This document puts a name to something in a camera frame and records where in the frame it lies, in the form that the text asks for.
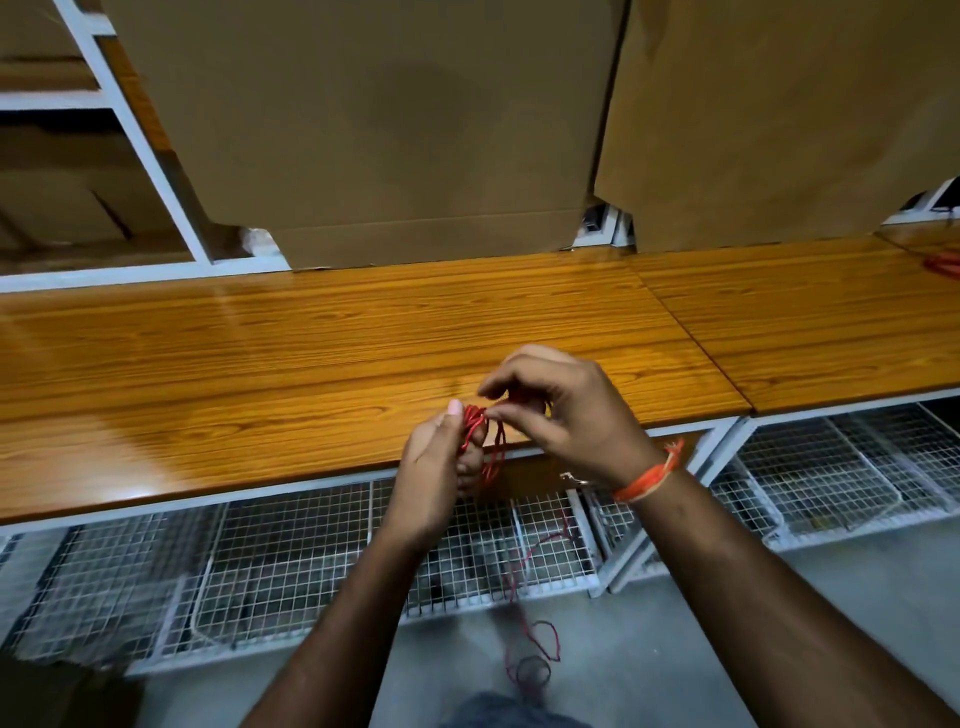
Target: hand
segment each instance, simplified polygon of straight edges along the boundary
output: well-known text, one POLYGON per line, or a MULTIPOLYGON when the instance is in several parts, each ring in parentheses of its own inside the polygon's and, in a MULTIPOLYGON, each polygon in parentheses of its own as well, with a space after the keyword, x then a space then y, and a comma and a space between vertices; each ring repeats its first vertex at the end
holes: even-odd
POLYGON ((609 486, 623 488, 665 460, 596 362, 529 344, 504 359, 479 394, 495 400, 518 389, 543 397, 550 416, 536 406, 509 401, 488 408, 487 416, 609 486))
POLYGON ((486 436, 487 428, 479 427, 461 452, 464 406, 458 400, 418 425, 403 448, 382 529, 426 553, 444 534, 458 490, 469 492, 479 482, 486 436))

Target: person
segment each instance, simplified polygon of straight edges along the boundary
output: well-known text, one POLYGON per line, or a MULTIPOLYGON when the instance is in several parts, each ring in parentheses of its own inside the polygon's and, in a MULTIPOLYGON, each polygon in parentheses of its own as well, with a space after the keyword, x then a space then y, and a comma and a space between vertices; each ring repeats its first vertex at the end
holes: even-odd
MULTIPOLYGON (((503 400, 487 410, 488 418, 595 473, 598 482, 623 488, 665 460, 594 362, 522 347, 478 394, 498 400, 516 390, 539 393, 549 415, 536 399, 503 400)), ((462 451, 458 401, 413 431, 383 524, 244 728, 370 721, 414 573, 444 533, 458 488, 475 483, 485 436, 481 428, 462 451)), ((947 703, 763 546, 687 471, 674 470, 632 505, 758 725, 960 725, 947 703)), ((454 722, 582 725, 531 706, 518 708, 506 697, 486 705, 488 715, 478 717, 477 710, 465 706, 454 722)))

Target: orange wristband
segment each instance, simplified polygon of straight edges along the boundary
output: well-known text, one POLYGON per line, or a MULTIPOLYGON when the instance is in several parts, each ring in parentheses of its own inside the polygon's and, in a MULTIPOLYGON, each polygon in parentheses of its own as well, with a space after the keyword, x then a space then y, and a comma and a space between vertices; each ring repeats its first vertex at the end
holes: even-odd
POLYGON ((684 438, 680 438, 677 442, 666 446, 664 449, 667 451, 665 463, 655 465, 626 488, 614 491, 613 499, 621 503, 633 502, 646 496, 666 480, 666 477, 673 473, 677 464, 680 462, 680 453, 681 450, 684 449, 684 438))

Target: gray floor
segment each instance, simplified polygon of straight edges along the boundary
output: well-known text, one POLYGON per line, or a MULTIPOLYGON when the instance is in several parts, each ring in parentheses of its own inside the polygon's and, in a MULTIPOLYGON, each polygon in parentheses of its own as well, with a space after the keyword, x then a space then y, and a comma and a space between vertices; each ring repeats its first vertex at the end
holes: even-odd
MULTIPOLYGON (((788 555, 813 585, 960 706, 960 520, 788 555)), ((669 578, 590 600, 533 602, 560 631, 547 706, 606 726, 752 725, 669 578)), ((510 692, 495 613, 403 627, 374 726, 435 726, 469 695, 510 692)), ((140 728, 236 725, 288 652, 163 675, 148 684, 140 728)))

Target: person's left arm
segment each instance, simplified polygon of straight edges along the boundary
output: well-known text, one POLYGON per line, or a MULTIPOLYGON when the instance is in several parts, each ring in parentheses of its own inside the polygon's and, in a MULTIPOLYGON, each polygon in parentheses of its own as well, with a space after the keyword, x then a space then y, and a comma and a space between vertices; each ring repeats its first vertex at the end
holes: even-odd
POLYGON ((370 722, 417 567, 446 530, 458 487, 480 472, 486 428, 461 453, 463 419, 455 400, 411 434, 383 524, 241 728, 370 722))

